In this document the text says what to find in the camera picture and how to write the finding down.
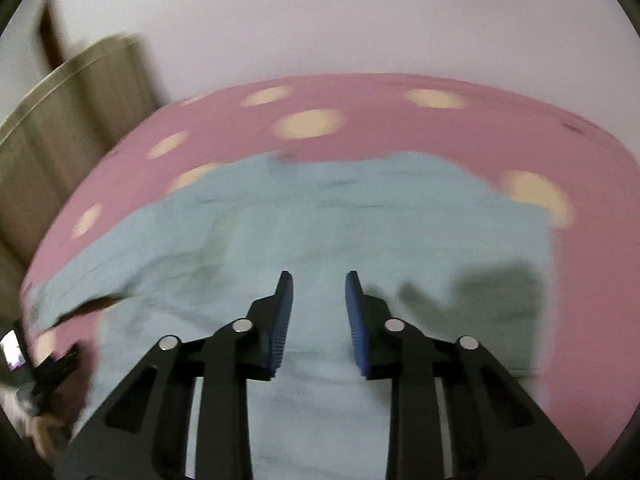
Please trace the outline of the person's left hand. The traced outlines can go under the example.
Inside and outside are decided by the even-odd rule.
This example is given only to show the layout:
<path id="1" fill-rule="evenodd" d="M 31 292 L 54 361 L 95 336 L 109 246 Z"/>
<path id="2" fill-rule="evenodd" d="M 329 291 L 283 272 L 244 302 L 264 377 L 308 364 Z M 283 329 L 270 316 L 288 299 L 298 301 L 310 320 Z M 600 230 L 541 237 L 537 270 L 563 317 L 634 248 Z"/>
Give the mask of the person's left hand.
<path id="1" fill-rule="evenodd" d="M 72 440 L 73 430 L 88 401 L 92 370 L 90 359 L 81 360 L 78 369 L 52 393 L 46 409 L 29 422 L 32 445 L 48 466 L 58 461 Z"/>

